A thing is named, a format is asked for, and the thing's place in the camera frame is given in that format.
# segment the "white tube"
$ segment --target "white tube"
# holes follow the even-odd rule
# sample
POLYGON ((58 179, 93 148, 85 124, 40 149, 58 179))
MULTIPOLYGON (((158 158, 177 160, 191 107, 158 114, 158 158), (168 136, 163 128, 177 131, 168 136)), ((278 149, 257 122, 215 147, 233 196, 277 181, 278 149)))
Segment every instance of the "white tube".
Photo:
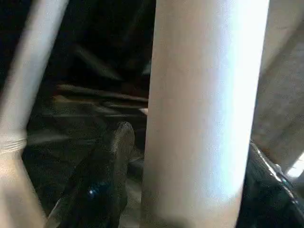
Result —
POLYGON ((142 228, 232 228, 267 0, 157 1, 142 228))
POLYGON ((45 215, 23 166, 25 127, 68 0, 37 0, 1 96, 1 228, 42 228, 45 215))

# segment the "cylindrical pipe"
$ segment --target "cylindrical pipe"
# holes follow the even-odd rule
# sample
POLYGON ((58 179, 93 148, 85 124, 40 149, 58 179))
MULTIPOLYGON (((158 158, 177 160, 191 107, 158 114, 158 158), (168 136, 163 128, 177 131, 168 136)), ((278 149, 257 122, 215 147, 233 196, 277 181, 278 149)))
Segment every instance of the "cylindrical pipe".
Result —
POLYGON ((2 228, 42 228, 45 216, 23 166, 25 127, 68 0, 33 3, 0 107, 0 219, 2 228))
POLYGON ((157 1, 141 227, 235 226, 267 11, 157 1))

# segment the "black object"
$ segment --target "black object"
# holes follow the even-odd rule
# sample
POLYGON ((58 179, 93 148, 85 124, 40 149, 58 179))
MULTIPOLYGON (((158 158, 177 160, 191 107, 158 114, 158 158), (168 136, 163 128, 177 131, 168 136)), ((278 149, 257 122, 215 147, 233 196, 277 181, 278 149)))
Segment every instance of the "black object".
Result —
POLYGON ((127 203, 127 164, 134 146, 131 125, 103 132, 96 149, 76 167, 46 228, 116 228, 127 203))
POLYGON ((302 199, 279 167, 250 144, 237 228, 304 228, 302 199))

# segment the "vertical pole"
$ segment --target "vertical pole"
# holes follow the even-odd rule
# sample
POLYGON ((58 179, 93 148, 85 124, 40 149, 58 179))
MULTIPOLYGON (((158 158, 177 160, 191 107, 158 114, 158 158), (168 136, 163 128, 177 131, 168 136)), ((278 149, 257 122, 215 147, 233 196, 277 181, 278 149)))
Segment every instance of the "vertical pole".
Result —
POLYGON ((157 1, 141 227, 235 226, 267 11, 157 1))
POLYGON ((42 228, 45 218, 23 166, 26 124, 68 0, 31 7, 0 106, 0 220, 2 228, 42 228))

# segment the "metal bar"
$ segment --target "metal bar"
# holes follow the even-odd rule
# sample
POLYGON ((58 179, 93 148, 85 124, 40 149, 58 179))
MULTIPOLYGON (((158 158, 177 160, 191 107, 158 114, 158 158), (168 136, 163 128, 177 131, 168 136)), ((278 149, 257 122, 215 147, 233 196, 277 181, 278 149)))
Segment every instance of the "metal bar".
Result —
POLYGON ((17 47, 0 106, 2 228, 42 228, 45 216, 23 166, 25 127, 68 0, 37 0, 17 47))
POLYGON ((142 228, 232 228, 267 0, 157 1, 142 228))

